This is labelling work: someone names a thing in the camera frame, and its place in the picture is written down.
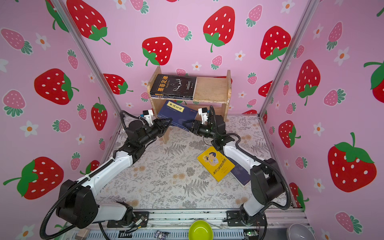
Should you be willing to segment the blue book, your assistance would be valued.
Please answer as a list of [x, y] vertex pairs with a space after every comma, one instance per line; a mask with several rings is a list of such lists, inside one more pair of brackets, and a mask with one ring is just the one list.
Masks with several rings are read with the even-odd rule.
[[179, 105], [173, 101], [167, 100], [159, 113], [158, 119], [172, 118], [172, 126], [179, 127], [185, 131], [189, 131], [183, 125], [183, 121], [195, 120], [198, 115], [198, 111], [188, 108], [183, 105]]
[[234, 168], [231, 170], [232, 175], [235, 179], [245, 187], [251, 181], [251, 175], [249, 172], [239, 165], [235, 160], [229, 158], [231, 163], [234, 165]]

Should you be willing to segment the dark portrait cover book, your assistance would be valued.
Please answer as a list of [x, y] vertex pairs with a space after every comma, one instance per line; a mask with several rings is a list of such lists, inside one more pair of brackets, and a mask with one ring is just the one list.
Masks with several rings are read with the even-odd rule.
[[189, 97], [175, 97], [175, 96], [156, 96], [156, 95], [150, 95], [153, 99], [171, 99], [171, 100], [177, 100], [177, 101], [192, 101], [194, 98]]

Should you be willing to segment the black book yellow title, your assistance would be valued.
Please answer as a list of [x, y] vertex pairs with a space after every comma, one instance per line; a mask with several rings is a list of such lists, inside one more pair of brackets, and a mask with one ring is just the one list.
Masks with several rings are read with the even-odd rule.
[[194, 98], [197, 77], [157, 75], [150, 95]]

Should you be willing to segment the yellow cartoon cover book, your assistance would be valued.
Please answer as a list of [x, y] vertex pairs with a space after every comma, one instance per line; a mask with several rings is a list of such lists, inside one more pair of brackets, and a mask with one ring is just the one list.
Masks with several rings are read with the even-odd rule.
[[220, 182], [227, 176], [235, 165], [222, 153], [216, 151], [214, 147], [209, 147], [197, 157], [197, 160], [206, 168], [206, 170]]

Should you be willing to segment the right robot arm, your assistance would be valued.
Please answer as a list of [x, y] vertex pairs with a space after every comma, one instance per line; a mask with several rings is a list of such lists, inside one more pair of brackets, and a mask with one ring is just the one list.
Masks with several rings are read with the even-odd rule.
[[183, 126], [197, 136], [212, 139], [212, 146], [227, 159], [234, 160], [251, 178], [250, 197], [240, 207], [238, 220], [245, 226], [253, 225], [265, 216], [265, 211], [275, 206], [288, 210], [292, 204], [289, 184], [279, 170], [277, 162], [262, 160], [240, 146], [241, 137], [226, 131], [222, 116], [216, 115], [213, 106], [199, 109], [201, 120], [183, 121]]

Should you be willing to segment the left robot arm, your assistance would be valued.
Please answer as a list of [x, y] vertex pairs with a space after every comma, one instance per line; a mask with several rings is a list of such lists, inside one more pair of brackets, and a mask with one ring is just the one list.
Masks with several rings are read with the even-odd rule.
[[[41, 224], [41, 239], [51, 240], [73, 228], [84, 229], [91, 224], [101, 225], [106, 221], [115, 221], [124, 227], [136, 227], [132, 206], [123, 202], [99, 205], [96, 196], [120, 172], [136, 163], [150, 144], [165, 135], [172, 119], [156, 119], [152, 116], [152, 111], [148, 110], [144, 111], [142, 116], [134, 117], [134, 120], [126, 125], [124, 117], [128, 115], [126, 111], [120, 112], [127, 139], [114, 151], [112, 157], [77, 181], [67, 180], [61, 185], [58, 200]], [[71, 225], [49, 235], [46, 228], [53, 214]]]

